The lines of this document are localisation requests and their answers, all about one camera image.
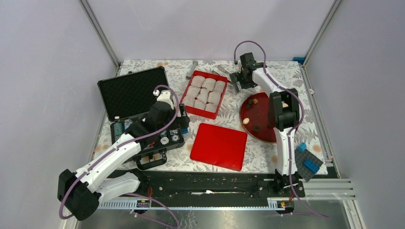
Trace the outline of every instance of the red plastic box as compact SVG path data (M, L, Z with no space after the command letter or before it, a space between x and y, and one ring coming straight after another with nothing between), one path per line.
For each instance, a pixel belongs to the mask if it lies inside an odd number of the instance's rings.
M201 72L201 71L194 71L192 73L189 84L187 85L186 90L184 91L183 96L181 97L180 103L183 102L183 98L186 96L186 92L189 89L189 86L191 85L191 82L192 82L194 76L196 76L196 75L203 76L206 79L211 78L211 79L215 79L216 81L224 81L225 87L221 93L221 100L219 101L218 108L216 109L215 113L212 113L209 111L204 111L204 110L192 107L192 106L186 106L187 113L199 115L199 116L206 117L206 118L216 119L216 116L218 115L219 107L221 106L221 103L222 103L222 99L224 98L226 87L228 86L228 78L220 76L220 75L216 75L216 74L211 74L211 73L206 73L206 72Z

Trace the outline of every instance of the leaf pattern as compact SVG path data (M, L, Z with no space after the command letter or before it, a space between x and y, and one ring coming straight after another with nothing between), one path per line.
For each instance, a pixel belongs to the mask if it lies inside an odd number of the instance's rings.
M228 72L236 72L237 66L232 61L198 61L196 70L211 72L215 70L222 76L226 76L223 72L217 69L217 65L223 66ZM302 80L301 71L297 62L292 61L270 61L266 63L269 67L269 72L277 78L287 88L296 88L298 95L304 104L305 118L303 124L298 128L295 134L295 145L305 142L308 149L312 149L314 145L320 145L318 134L315 127L314 116L309 105L307 92ZM181 98L187 86L185 79L186 73L192 66L190 60L125 60L121 65L120 75L128 74L129 71L138 72L156 66L163 66L166 70L166 75L170 87ZM260 92L260 88L253 89L255 93ZM218 116L215 120L189 114L191 132L184 135L185 144L183 147L170 150L167 153L167 163L152 168L151 170L162 171L198 171L198 172L234 172L233 170L204 164L190 159L191 147L197 135L198 126L200 123L208 123L219 125L235 130L245 131L241 125L239 118L239 110L242 102L253 92L249 90L241 90L235 94L232 85L229 83L225 91L225 95L220 106ZM110 122L106 120L100 134L98 144L94 150L94 157L99 156L105 151L105 146L111 145ZM320 160L324 161L322 152L313 152ZM277 145L274 143L265 143L248 135L245 157L242 167L242 172L247 173L274 173L276 168L275 163L271 160L272 156L277 155ZM132 169L136 167L135 162L127 162L119 167L119 169ZM327 174L326 166L321 166L318 174Z

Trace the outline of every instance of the open toolbox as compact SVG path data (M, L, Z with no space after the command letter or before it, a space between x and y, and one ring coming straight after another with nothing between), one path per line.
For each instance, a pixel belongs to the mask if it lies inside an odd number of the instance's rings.
M129 72L126 75L101 80L97 83L106 108L107 117L112 122L111 142L117 141L132 122L147 113L156 102L153 90L157 85L168 86L164 67ZM183 114L185 106L180 105ZM132 157L141 170L163 165L166 152L184 145L182 130L177 119L156 141Z
M222 99L224 98L226 87L228 85L228 78L226 78L224 76L211 74L211 73L206 73L206 72L201 72L201 71L194 71L191 78L190 78L190 81L189 81L189 83L188 83L188 85L186 87L186 90L184 91L183 96L181 97L180 103L181 104L183 103L183 99L185 98L186 93L189 90L189 87L190 87L190 85L192 83L192 80L194 79L195 76L198 76L198 75L204 77L205 79L211 78L211 79L214 79L216 81L223 81L223 82L225 82L225 86L224 86L224 89L222 90L221 98L219 100L219 104L218 104L215 112L209 112L209 111L206 111L206 110L202 110L202 109L198 109L198 108L186 105L187 113L194 114L194 115L199 115L199 116L210 118L210 119L216 119L216 117L218 115L218 112L219 112L219 107L221 106L221 103L222 103Z

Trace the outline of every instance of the gray wall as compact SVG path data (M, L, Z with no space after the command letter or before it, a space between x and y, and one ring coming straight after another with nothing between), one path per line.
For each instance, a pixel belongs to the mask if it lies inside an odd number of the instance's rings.
M90 156L114 66L80 4L0 2L0 228L58 228L59 174Z
M333 0L89 0L123 59L230 60L244 40L269 60L305 56ZM261 51L252 44L238 54Z
M367 228L405 228L405 1L343 1L308 63Z

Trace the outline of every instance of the red plate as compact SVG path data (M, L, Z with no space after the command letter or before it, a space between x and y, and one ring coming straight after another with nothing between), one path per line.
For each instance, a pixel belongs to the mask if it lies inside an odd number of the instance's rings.
M250 104L251 108L247 109L246 105L248 104L249 100L257 99L258 103ZM276 142L276 134L272 127L268 126L268 96L266 93L261 92L257 94L253 94L249 96L242 104L240 110L240 118L242 126L246 129L250 135L253 137L262 140L264 142ZM249 118L249 123L246 125L243 124L243 120L245 118ZM254 127L257 126L259 131L254 131Z
M201 123L190 158L236 171L242 170L247 133Z

